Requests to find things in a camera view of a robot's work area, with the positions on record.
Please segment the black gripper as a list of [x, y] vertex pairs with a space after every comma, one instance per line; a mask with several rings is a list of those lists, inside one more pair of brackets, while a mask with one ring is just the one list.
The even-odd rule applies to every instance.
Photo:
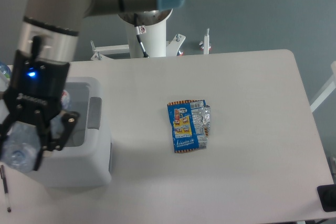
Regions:
[[37, 59], [17, 50], [11, 80], [1, 99], [1, 157], [14, 122], [36, 126], [39, 148], [33, 171], [38, 171], [44, 152], [61, 151], [80, 114], [61, 111], [61, 95], [70, 63]]

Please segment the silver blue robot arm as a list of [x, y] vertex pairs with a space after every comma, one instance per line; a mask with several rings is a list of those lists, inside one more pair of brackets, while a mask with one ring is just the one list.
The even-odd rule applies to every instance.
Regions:
[[9, 84], [1, 92], [1, 161], [37, 171], [43, 154], [61, 151], [79, 119], [62, 93], [85, 17], [181, 7], [184, 0], [28, 0]]

